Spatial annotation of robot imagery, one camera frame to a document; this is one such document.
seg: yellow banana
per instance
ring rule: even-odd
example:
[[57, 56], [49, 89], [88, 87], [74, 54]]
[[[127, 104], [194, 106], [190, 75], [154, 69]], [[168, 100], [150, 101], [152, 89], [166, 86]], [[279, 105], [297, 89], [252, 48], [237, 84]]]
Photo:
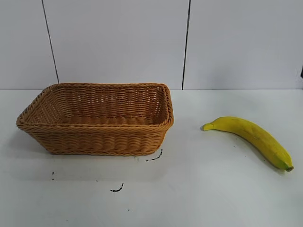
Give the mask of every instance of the yellow banana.
[[202, 126], [202, 130], [227, 131], [239, 135], [254, 145], [275, 167], [292, 171], [292, 160], [282, 145], [267, 131], [253, 122], [237, 117], [220, 117]]

